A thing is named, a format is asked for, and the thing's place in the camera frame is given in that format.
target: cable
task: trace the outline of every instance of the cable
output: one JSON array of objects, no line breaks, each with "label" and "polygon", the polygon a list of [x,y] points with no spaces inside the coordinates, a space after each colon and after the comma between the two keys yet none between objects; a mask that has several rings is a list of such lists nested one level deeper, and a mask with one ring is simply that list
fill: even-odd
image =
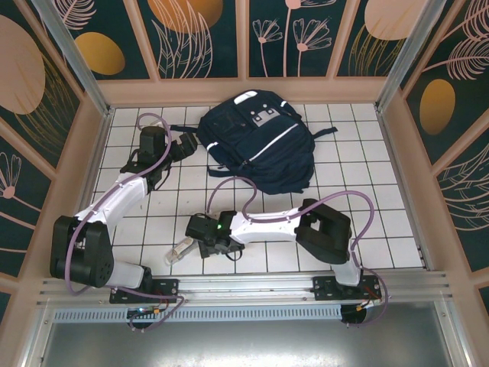
[{"label": "cable", "polygon": [[131,182],[133,179],[138,178],[138,177],[141,177],[141,176],[144,176],[145,174],[147,174],[147,173],[151,172],[152,170],[154,170],[155,168],[157,168],[160,164],[162,164],[164,162],[164,160],[167,157],[168,153],[170,153],[171,140],[172,140],[170,126],[167,124],[167,122],[161,116],[157,115],[156,113],[146,112],[146,113],[143,113],[143,114],[139,115],[138,116],[138,119],[136,120],[136,126],[138,127],[139,130],[142,129],[142,127],[139,124],[139,121],[143,117],[145,117],[145,116],[156,117],[157,119],[159,119],[162,122],[162,124],[163,124],[163,126],[165,128],[165,133],[166,133],[167,138],[168,138],[167,147],[166,147],[165,152],[163,153],[163,155],[161,156],[161,158],[160,158],[160,160],[158,162],[156,162],[155,164],[153,164],[151,167],[147,168],[146,170],[144,170],[144,171],[142,171],[142,172],[140,172],[138,174],[134,174],[134,175],[126,178],[121,183],[119,183],[119,185],[116,185],[113,188],[111,188],[109,191],[107,191],[102,196],[102,198],[98,201],[98,203],[93,207],[93,209],[89,211],[89,213],[85,216],[85,218],[83,218],[82,221],[79,223],[79,225],[76,227],[75,232],[71,236],[70,244],[68,245],[68,250],[66,251],[66,265],[65,265],[65,268],[64,268],[64,280],[65,280],[65,283],[66,283],[66,288],[68,289],[68,291],[73,296],[78,296],[81,293],[83,293],[84,291],[86,291],[88,288],[90,288],[90,286],[87,285],[87,286],[83,287],[82,289],[80,289],[79,291],[75,291],[75,290],[73,290],[73,287],[71,286],[71,281],[70,281],[71,258],[73,256],[73,249],[75,248],[76,239],[78,238],[79,233],[82,231],[84,225],[87,224],[87,222],[89,221],[89,219],[95,213],[97,213],[97,210],[104,204],[104,202],[113,193],[115,193],[117,190],[119,190],[120,188],[122,188],[125,184]]},{"label": "cable", "polygon": [[229,181],[232,181],[232,180],[242,180],[242,181],[250,184],[251,187],[253,188],[253,195],[251,195],[250,199],[243,205],[243,209],[241,210],[241,212],[243,214],[243,217],[246,220],[248,220],[248,221],[250,221],[252,223],[289,222],[292,219],[295,219],[295,218],[298,218],[298,217],[303,216],[304,214],[307,214],[308,212],[310,212],[311,210],[313,210],[317,206],[320,206],[321,204],[323,204],[326,201],[329,201],[331,199],[335,199],[336,197],[344,196],[344,195],[355,195],[355,196],[363,197],[365,199],[365,201],[367,201],[367,204],[368,204],[368,207],[369,207],[369,210],[370,210],[370,216],[368,217],[368,221],[367,221],[367,224],[365,225],[365,227],[360,231],[360,233],[357,235],[357,237],[353,240],[353,243],[350,245],[350,253],[351,253],[351,258],[353,259],[353,262],[355,263],[355,266],[357,266],[358,268],[364,269],[365,271],[368,271],[368,272],[372,273],[374,276],[376,276],[378,278],[379,282],[382,284],[382,287],[384,289],[384,307],[382,308],[382,311],[379,314],[379,316],[377,316],[373,320],[367,321],[366,323],[360,323],[360,324],[355,324],[355,325],[358,326],[358,327],[363,327],[363,326],[371,325],[372,323],[376,323],[378,320],[380,320],[384,316],[384,314],[385,314],[385,312],[387,310],[387,305],[389,304],[389,292],[387,290],[387,286],[386,286],[386,284],[384,282],[384,279],[382,279],[382,277],[378,273],[376,273],[375,271],[373,271],[373,270],[371,270],[369,268],[362,267],[360,265],[358,259],[357,259],[357,255],[355,254],[355,248],[357,247],[358,242],[364,236],[364,234],[368,231],[368,229],[370,228],[372,222],[374,221],[374,214],[375,214],[374,204],[372,203],[372,200],[370,200],[370,198],[367,195],[365,195],[364,193],[361,193],[360,191],[354,191],[354,190],[340,191],[340,192],[334,193],[332,195],[328,195],[327,197],[323,197],[322,199],[316,201],[314,204],[309,205],[305,209],[302,209],[298,213],[295,213],[295,214],[293,214],[291,216],[282,216],[282,217],[272,218],[272,219],[254,219],[254,218],[251,218],[246,213],[246,209],[251,204],[251,202],[254,200],[254,198],[257,196],[257,186],[249,178],[236,176],[236,177],[230,177],[230,178],[227,178],[227,179],[221,181],[215,187],[215,189],[211,193],[211,196],[209,198],[209,202],[207,203],[207,207],[206,207],[206,212],[207,213],[210,212],[210,208],[211,208],[211,204],[212,204],[212,199],[214,199],[214,196],[217,193],[217,191],[222,187],[222,185],[224,185],[224,184],[226,184],[226,183],[228,183]]}]

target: robotic arm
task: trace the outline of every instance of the robotic arm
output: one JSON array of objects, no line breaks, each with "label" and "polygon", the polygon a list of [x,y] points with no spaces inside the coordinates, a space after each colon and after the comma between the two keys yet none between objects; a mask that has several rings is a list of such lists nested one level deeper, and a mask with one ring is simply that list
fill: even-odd
[{"label": "robotic arm", "polygon": [[[251,214],[251,219],[290,217],[317,200],[305,199],[300,208],[279,213]],[[249,242],[295,241],[318,260],[328,263],[335,272],[336,282],[356,287],[360,268],[350,256],[351,220],[344,214],[322,204],[295,219],[274,223],[247,220],[243,213],[221,212],[218,219],[194,215],[186,235],[197,240],[202,258],[211,254],[242,251]]]},{"label": "robotic arm", "polygon": [[[172,141],[170,153],[156,169],[121,185],[128,177],[140,173],[156,164],[163,156],[167,145],[165,130],[160,126],[148,126],[142,129],[139,149],[132,152],[128,163],[120,170],[117,180],[112,185],[120,186],[89,218],[76,242],[70,267],[70,278],[77,283],[92,287],[127,287],[139,288],[151,292],[151,270],[139,265],[115,261],[109,233],[113,232],[118,222],[146,195],[155,190],[162,179],[162,172],[170,173],[171,164],[192,155],[197,149],[197,141],[192,134],[182,134],[180,142]],[[66,252],[75,228],[85,219],[95,202],[73,217],[61,216],[53,229],[50,273],[55,278],[64,279]]]}]

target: metal frame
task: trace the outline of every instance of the metal frame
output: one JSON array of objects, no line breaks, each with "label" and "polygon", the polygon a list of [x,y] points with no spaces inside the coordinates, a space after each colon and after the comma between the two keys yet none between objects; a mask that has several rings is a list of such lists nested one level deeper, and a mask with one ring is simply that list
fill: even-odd
[{"label": "metal frame", "polygon": [[83,56],[78,51],[73,37],[71,37],[70,32],[68,32],[58,15],[54,3],[51,1],[47,2],[46,0],[31,0],[31,2],[37,9],[40,18],[53,36],[58,47],[63,51],[63,55],[70,63],[70,66],[78,76],[79,81],[92,99],[96,108],[102,115],[106,115],[108,111],[108,103],[105,101],[92,71],[87,67]]},{"label": "metal frame", "polygon": [[423,48],[423,45],[429,36],[429,32],[431,32],[433,25],[443,11],[445,3],[446,0],[432,0],[426,2],[413,31],[406,39],[403,48],[399,52],[377,99],[377,107],[380,113],[382,113],[389,105],[389,102],[394,97],[399,85],[407,74],[407,71]]}]

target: flower illustration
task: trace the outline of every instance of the flower illustration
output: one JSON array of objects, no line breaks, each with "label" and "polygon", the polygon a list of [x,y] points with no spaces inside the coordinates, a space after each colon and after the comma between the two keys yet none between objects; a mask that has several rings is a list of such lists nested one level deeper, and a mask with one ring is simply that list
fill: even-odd
[{"label": "flower illustration", "polygon": [[0,197],[11,199],[15,195],[15,185],[21,173],[22,160],[15,154],[8,163],[7,155],[0,153]]},{"label": "flower illustration", "polygon": [[335,4],[336,0],[285,0],[285,5],[289,8],[287,19],[285,20],[285,41],[283,42],[283,76],[287,76],[287,40],[289,39],[290,13],[299,8],[318,8]]},{"label": "flower illustration", "polygon": [[311,20],[304,28],[304,19],[294,21],[293,35],[296,38],[297,50],[299,50],[297,76],[300,76],[300,61],[303,52],[331,46],[331,38],[326,37],[329,33],[327,23],[327,19],[324,21]]},{"label": "flower illustration", "polygon": [[282,32],[279,32],[280,27],[277,24],[277,19],[274,21],[264,21],[263,24],[260,20],[253,21],[253,30],[257,36],[258,42],[260,42],[261,63],[263,64],[265,76],[268,77],[267,65],[265,64],[265,56],[263,52],[263,44],[281,40],[283,38],[283,34]]},{"label": "flower illustration", "polygon": [[285,5],[289,9],[315,8],[334,4],[336,0],[285,0]]}]

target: white tile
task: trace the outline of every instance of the white tile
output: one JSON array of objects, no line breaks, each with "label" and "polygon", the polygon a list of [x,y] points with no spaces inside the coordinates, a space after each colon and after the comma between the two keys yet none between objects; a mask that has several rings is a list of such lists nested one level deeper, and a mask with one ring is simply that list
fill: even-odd
[{"label": "white tile", "polygon": [[146,195],[143,200],[134,205],[125,216],[146,216],[147,204],[149,203],[150,196]]},{"label": "white tile", "polygon": [[264,242],[254,242],[245,245],[243,257],[236,261],[237,273],[266,273],[267,253]]},{"label": "white tile", "polygon": [[142,246],[115,246],[112,248],[114,259],[118,261],[128,262],[129,264],[139,265],[141,260]]},{"label": "white tile", "polygon": [[390,162],[368,162],[372,183],[397,184],[396,175]]},{"label": "white tile", "polygon": [[396,268],[421,268],[423,266],[413,238],[388,239],[388,242]]},{"label": "white tile", "polygon": [[[138,117],[143,115],[144,113],[154,113],[155,115],[161,116],[161,107],[155,107],[155,108],[147,108],[147,109],[139,109]],[[156,122],[159,122],[159,118],[155,116],[143,116],[139,120],[139,125],[143,128],[144,126],[149,126],[153,125]]]},{"label": "white tile", "polygon": [[204,274],[234,274],[235,263],[224,255],[210,255],[204,259]]},{"label": "white tile", "polygon": [[292,209],[292,199],[289,193],[279,193],[278,195],[268,195],[264,193],[263,201],[266,213]]},{"label": "white tile", "polygon": [[[210,200],[212,190],[207,190],[207,203]],[[235,191],[233,189],[218,190],[212,198],[211,214],[217,214],[224,210],[235,209]]]},{"label": "white tile", "polygon": [[377,121],[357,121],[361,140],[384,140]]},{"label": "white tile", "polygon": [[[370,216],[370,212],[353,212],[353,223],[355,225],[355,232],[360,234],[360,232],[364,229],[367,224],[368,218]],[[384,238],[384,227],[382,226],[381,216],[378,211],[374,213],[374,221],[372,222],[370,228],[367,232],[362,236],[363,239],[372,239],[372,238]]]},{"label": "white tile", "polygon": [[185,107],[164,107],[163,118],[168,125],[184,125]]},{"label": "white tile", "polygon": [[376,120],[377,115],[375,114],[375,108],[372,103],[358,103],[351,105],[353,113],[355,115],[355,120]]},{"label": "white tile", "polygon": [[[161,180],[156,184],[156,187],[159,187],[165,177],[167,176],[167,172],[162,173]],[[180,167],[171,167],[170,176],[168,176],[167,181],[164,183],[162,187],[158,190],[178,190],[178,184],[180,181]]]},{"label": "white tile", "polygon": [[182,160],[182,166],[207,166],[207,150],[203,145],[197,145],[197,150]]},{"label": "white tile", "polygon": [[410,237],[413,235],[406,210],[381,211],[387,237]]},{"label": "white tile", "polygon": [[328,105],[306,105],[306,116],[308,122],[331,121]]},{"label": "white tile", "polygon": [[370,185],[366,163],[342,163],[345,184],[347,185]]},{"label": "white tile", "polygon": [[202,274],[202,258],[198,248],[193,249],[185,255],[179,262],[172,265],[172,275]]},{"label": "white tile", "polygon": [[132,135],[135,128],[111,128],[108,136],[107,146],[127,146],[132,145]]},{"label": "white tile", "polygon": [[[212,170],[217,170],[217,167],[216,166],[213,166],[213,167],[210,167]],[[217,185],[219,185],[222,181],[224,181],[225,178],[222,178],[222,177],[211,177],[209,175],[207,175],[207,188],[208,189],[215,189],[217,187]],[[236,187],[238,185],[240,185],[241,187],[250,187],[250,185],[248,185],[247,183],[241,181],[241,180],[231,180],[227,183],[225,183],[223,186],[221,186],[221,188],[233,188],[234,186],[236,185]]]},{"label": "white tile", "polygon": [[[311,134],[315,134],[325,128],[332,128],[332,123],[331,122],[308,122],[307,124],[308,128],[309,128],[309,131],[311,132]],[[317,141],[334,141],[335,140],[335,134],[327,134],[327,135],[323,135],[319,138],[316,139],[316,142]]]},{"label": "white tile", "polygon": [[364,151],[359,141],[338,141],[341,162],[365,162]]},{"label": "white tile", "polygon": [[[346,190],[360,191],[361,193],[364,193],[365,195],[368,196],[368,198],[374,204],[374,209],[378,209],[377,201],[375,200],[374,188],[372,186],[370,186],[370,185],[368,185],[368,186],[347,186]],[[367,201],[361,196],[348,195],[348,201],[350,202],[350,207],[351,207],[352,211],[369,210],[370,209]]]},{"label": "white tile", "polygon": [[297,244],[297,251],[299,252],[299,267],[301,271],[328,271],[331,270],[331,265],[322,262],[312,256],[307,250],[300,244]]},{"label": "white tile", "polygon": [[176,212],[179,216],[192,216],[196,213],[204,213],[205,210],[205,190],[181,190],[178,193],[178,207]]},{"label": "white tile", "polygon": [[[345,191],[345,187],[335,186],[335,187],[320,187],[319,194],[321,199],[332,195],[334,193],[338,193],[340,191]],[[346,195],[338,196],[335,199],[331,199],[325,202],[327,206],[330,206],[334,210],[342,211],[342,210],[350,210],[350,206],[348,205],[348,198]]]},{"label": "white tile", "polygon": [[361,260],[366,268],[393,267],[386,239],[361,239],[358,247],[361,252]]},{"label": "white tile", "polygon": [[150,267],[153,276],[170,275],[170,266],[165,262],[165,256],[172,247],[171,245],[143,246],[141,265]]},{"label": "white tile", "polygon": [[304,109],[304,105],[298,105],[295,103],[290,103],[290,105],[303,118],[303,121],[306,121],[306,110]]},{"label": "white tile", "polygon": [[122,168],[128,162],[131,147],[108,147],[105,149],[103,168]]},{"label": "white tile", "polygon": [[354,121],[351,106],[348,104],[328,105],[331,121]]},{"label": "white tile", "polygon": [[138,109],[116,109],[112,126],[135,126]]},{"label": "white tile", "polygon": [[152,216],[147,218],[145,245],[172,245],[175,233],[174,216]]},{"label": "white tile", "polygon": [[298,271],[295,242],[267,242],[268,271]]},{"label": "white tile", "polygon": [[180,169],[180,190],[205,189],[207,167],[182,167]]},{"label": "white tile", "polygon": [[99,182],[97,182],[97,191],[107,191],[119,177],[119,169],[103,169],[100,170]]},{"label": "white tile", "polygon": [[303,193],[292,193],[292,205],[294,208],[301,207],[304,199],[319,199],[317,187],[308,187]]},{"label": "white tile", "polygon": [[[236,189],[235,190],[235,208],[236,211],[241,212],[243,206],[253,195],[253,189]],[[261,191],[257,192],[257,196],[250,203],[246,209],[248,213],[262,213],[263,212],[263,195]]]},{"label": "white tile", "polygon": [[383,141],[363,141],[367,161],[390,161],[389,153]]},{"label": "white tile", "polygon": [[380,209],[404,209],[403,198],[397,185],[380,185],[374,189]]},{"label": "white tile", "polygon": [[345,185],[339,163],[319,163],[315,166],[319,186]]},{"label": "white tile", "polygon": [[357,125],[354,122],[343,122],[336,124],[335,127],[338,129],[335,132],[336,141],[360,140]]},{"label": "white tile", "polygon": [[115,229],[114,245],[141,245],[146,218],[122,218]]},{"label": "white tile", "polygon": [[189,216],[178,216],[175,223],[175,244],[185,239],[186,227],[189,225]]},{"label": "white tile", "polygon": [[176,191],[153,191],[150,193],[148,216],[174,216],[176,214]]},{"label": "white tile", "polygon": [[185,125],[198,125],[200,118],[209,112],[209,106],[187,107]]},{"label": "white tile", "polygon": [[339,162],[336,143],[333,141],[318,141],[314,150],[314,161],[316,163]]}]

